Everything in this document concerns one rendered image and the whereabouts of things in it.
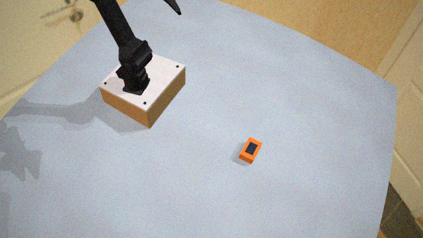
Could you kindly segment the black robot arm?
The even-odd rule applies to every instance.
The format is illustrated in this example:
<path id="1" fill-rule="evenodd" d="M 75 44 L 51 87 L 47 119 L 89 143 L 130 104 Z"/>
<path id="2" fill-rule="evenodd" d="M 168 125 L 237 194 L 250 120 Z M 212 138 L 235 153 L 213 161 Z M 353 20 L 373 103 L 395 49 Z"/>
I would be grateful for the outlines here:
<path id="1" fill-rule="evenodd" d="M 116 71 L 124 80 L 124 92 L 141 96 L 150 78 L 145 66 L 152 60 L 152 49 L 146 40 L 140 40 L 132 32 L 116 0 L 89 0 L 95 3 L 115 42 L 121 66 Z"/>

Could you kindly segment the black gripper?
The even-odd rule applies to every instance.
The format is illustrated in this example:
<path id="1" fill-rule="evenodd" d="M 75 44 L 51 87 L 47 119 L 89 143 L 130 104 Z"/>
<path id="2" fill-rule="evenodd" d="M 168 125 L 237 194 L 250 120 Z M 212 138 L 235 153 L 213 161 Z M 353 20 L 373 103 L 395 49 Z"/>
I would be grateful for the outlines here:
<path id="1" fill-rule="evenodd" d="M 167 4 L 168 5 L 170 5 L 170 7 L 171 8 L 173 8 L 174 9 L 174 11 L 178 14 L 178 15 L 181 15 L 181 12 L 180 12 L 180 8 L 179 8 L 179 6 L 178 6 L 178 4 L 176 3 L 176 1 L 175 0 L 164 0 L 165 2 L 167 2 Z"/>

